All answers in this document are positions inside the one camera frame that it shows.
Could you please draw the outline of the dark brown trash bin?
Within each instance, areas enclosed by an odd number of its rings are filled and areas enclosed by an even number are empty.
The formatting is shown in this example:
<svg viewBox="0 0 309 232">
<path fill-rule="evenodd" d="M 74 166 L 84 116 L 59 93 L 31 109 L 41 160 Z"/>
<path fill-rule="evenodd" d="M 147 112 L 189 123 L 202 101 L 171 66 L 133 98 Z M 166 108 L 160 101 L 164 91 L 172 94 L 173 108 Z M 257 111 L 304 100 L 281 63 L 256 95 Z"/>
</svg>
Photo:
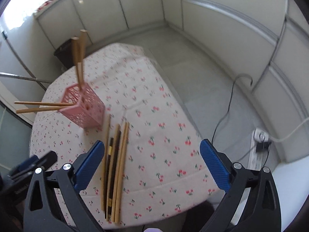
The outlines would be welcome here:
<svg viewBox="0 0 309 232">
<path fill-rule="evenodd" d="M 59 59 L 59 61 L 65 66 L 65 68 L 70 69 L 74 66 L 72 58 L 72 46 L 71 39 L 64 42 L 55 52 L 54 56 Z"/>
</svg>

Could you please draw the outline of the white power strip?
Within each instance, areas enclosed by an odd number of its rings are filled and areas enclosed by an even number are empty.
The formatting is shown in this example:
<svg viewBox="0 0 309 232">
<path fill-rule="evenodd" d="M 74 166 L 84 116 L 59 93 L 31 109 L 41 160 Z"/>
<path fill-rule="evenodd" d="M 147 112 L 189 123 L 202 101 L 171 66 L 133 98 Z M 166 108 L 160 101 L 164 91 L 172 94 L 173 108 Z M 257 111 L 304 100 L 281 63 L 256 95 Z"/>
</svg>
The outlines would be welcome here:
<svg viewBox="0 0 309 232">
<path fill-rule="evenodd" d="M 265 166 L 270 152 L 269 134 L 261 128 L 252 132 L 248 169 L 259 171 Z"/>
</svg>

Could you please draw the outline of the bamboo chopstick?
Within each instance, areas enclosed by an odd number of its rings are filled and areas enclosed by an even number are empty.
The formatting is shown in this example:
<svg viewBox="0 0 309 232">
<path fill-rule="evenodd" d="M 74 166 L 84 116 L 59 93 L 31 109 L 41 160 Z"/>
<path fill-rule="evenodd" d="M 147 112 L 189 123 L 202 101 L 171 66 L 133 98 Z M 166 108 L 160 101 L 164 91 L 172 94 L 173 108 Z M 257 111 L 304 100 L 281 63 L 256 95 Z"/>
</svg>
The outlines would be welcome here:
<svg viewBox="0 0 309 232">
<path fill-rule="evenodd" d="M 82 69 L 81 69 L 81 60 L 80 60 L 80 45 L 79 45 L 79 38 L 72 37 L 71 38 L 71 47 L 72 47 L 72 59 L 73 63 L 76 68 L 76 76 L 79 88 L 81 89 L 83 86 L 83 79 L 82 79 Z"/>
<path fill-rule="evenodd" d="M 48 106 L 48 107 L 38 107 L 38 108 L 25 108 L 25 109 L 16 110 L 16 114 L 58 111 L 58 110 L 64 109 L 64 108 L 67 108 L 67 106 Z"/>
<path fill-rule="evenodd" d="M 117 182 L 117 194 L 116 194 L 116 204 L 115 204 L 115 219 L 114 222 L 116 224 L 120 221 L 120 208 L 121 208 L 121 192 L 123 186 L 123 174 L 125 168 L 125 157 L 127 151 L 127 140 L 129 134 L 129 122 L 125 124 L 125 133 L 123 138 L 123 146 L 121 150 L 121 160 L 119 165 L 119 172 L 118 172 L 118 182 Z"/>
<path fill-rule="evenodd" d="M 38 105 L 38 106 L 73 106 L 74 105 L 74 103 L 24 102 L 24 101 L 15 101 L 14 104 Z"/>
<path fill-rule="evenodd" d="M 86 51 L 86 38 L 87 38 L 87 31 L 84 29 L 81 29 L 80 38 L 79 38 L 80 53 L 79 53 L 79 62 L 78 62 L 80 86 L 83 86 L 84 84 L 83 60 L 85 58 L 85 51 Z"/>
<path fill-rule="evenodd" d="M 101 184 L 102 184 L 102 195 L 101 195 L 101 209 L 105 212 L 105 178 L 106 178 L 106 161 L 107 161 L 107 151 L 108 151 L 108 141 L 109 141 L 109 134 L 110 134 L 110 119 L 111 115 L 108 114 L 106 117 L 106 125 L 104 126 L 104 147 L 105 152 L 102 159 L 102 177 L 101 177 Z"/>
<path fill-rule="evenodd" d="M 114 184 L 113 201 L 112 201 L 112 222 L 114 222 L 115 224 L 119 223 L 121 187 L 122 187 L 122 177 L 125 164 L 125 152 L 127 148 L 128 129 L 129 129 L 129 123 L 125 122 L 124 132 L 121 137 L 121 147 L 119 149 L 116 164 L 116 175 L 115 175 L 115 182 L 114 182 L 115 184 Z"/>
</svg>

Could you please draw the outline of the black chopstick gold band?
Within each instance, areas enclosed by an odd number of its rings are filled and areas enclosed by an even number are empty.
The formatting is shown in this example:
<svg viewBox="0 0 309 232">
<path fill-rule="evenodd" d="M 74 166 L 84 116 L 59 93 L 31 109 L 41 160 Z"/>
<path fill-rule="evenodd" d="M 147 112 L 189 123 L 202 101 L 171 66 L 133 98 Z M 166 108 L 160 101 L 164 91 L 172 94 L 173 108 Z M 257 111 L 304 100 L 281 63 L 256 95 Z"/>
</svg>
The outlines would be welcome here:
<svg viewBox="0 0 309 232">
<path fill-rule="evenodd" d="M 111 220 L 112 215 L 112 201 L 113 201 L 113 191 L 115 184 L 115 174 L 116 174 L 116 163 L 118 157 L 118 151 L 120 146 L 121 139 L 121 125 L 117 124 L 114 137 L 113 137 L 113 145 L 110 155 L 110 166 L 108 169 L 108 183 L 107 183 L 107 199 L 106 199 L 106 220 Z"/>
</svg>

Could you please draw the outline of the bamboo chopstick on table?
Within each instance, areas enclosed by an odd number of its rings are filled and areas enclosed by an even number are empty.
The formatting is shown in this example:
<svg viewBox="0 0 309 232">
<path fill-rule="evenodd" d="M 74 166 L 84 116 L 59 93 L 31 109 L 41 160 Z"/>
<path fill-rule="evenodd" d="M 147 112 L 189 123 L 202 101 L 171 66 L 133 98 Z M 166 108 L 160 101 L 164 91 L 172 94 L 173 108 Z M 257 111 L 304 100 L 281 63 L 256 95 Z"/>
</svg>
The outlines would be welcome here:
<svg viewBox="0 0 309 232">
<path fill-rule="evenodd" d="M 110 134 L 110 119 L 111 115 L 108 114 L 106 117 L 106 125 L 104 126 L 104 147 L 105 152 L 102 159 L 102 177 L 101 177 L 101 184 L 102 184 L 102 195 L 101 195 L 101 209 L 105 212 L 105 178 L 106 178 L 106 161 L 107 161 L 107 151 L 108 151 L 108 141 L 109 141 L 109 134 Z"/>
<path fill-rule="evenodd" d="M 121 160 L 119 165 L 119 172 L 118 172 L 118 182 L 117 182 L 117 194 L 116 194 L 116 204 L 115 204 L 115 219 L 114 222 L 116 224 L 120 221 L 120 208 L 121 208 L 121 192 L 123 186 L 123 174 L 125 168 L 125 157 L 127 151 L 127 140 L 129 134 L 129 122 L 125 124 L 125 133 L 123 138 L 123 146 L 121 150 Z"/>
<path fill-rule="evenodd" d="M 127 148 L 128 129 L 129 129 L 129 123 L 125 122 L 124 132 L 121 137 L 121 147 L 119 149 L 116 164 L 116 175 L 115 175 L 115 182 L 114 182 L 115 184 L 114 184 L 113 201 L 112 201 L 112 222 L 114 222 L 115 224 L 119 223 L 121 187 L 122 187 L 122 177 L 125 164 L 125 152 Z"/>
</svg>

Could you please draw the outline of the pink perforated utensil basket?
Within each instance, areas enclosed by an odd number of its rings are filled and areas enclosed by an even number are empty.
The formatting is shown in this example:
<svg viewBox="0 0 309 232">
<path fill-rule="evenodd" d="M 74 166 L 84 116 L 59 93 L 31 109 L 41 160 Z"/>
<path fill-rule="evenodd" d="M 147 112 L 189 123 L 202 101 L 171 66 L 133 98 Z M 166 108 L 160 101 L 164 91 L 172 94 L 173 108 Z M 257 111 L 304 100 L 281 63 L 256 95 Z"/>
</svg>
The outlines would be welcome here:
<svg viewBox="0 0 309 232">
<path fill-rule="evenodd" d="M 88 83 L 80 91 L 78 84 L 65 89 L 61 103 L 73 103 L 59 112 L 81 128 L 103 125 L 105 105 Z"/>
</svg>

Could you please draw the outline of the cherry print tablecloth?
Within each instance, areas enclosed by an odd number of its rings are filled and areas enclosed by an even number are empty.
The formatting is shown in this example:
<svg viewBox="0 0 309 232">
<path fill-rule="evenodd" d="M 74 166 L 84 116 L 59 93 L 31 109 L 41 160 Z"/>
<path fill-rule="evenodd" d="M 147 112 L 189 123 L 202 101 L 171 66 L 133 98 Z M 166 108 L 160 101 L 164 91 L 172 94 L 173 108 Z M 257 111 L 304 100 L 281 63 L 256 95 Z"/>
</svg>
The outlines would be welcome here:
<svg viewBox="0 0 309 232">
<path fill-rule="evenodd" d="M 118 224 L 101 209 L 101 169 L 81 197 L 104 229 L 168 218 L 218 191 L 199 153 L 201 138 L 141 47 L 114 43 L 85 61 L 85 78 L 111 115 L 110 131 L 129 122 Z"/>
</svg>

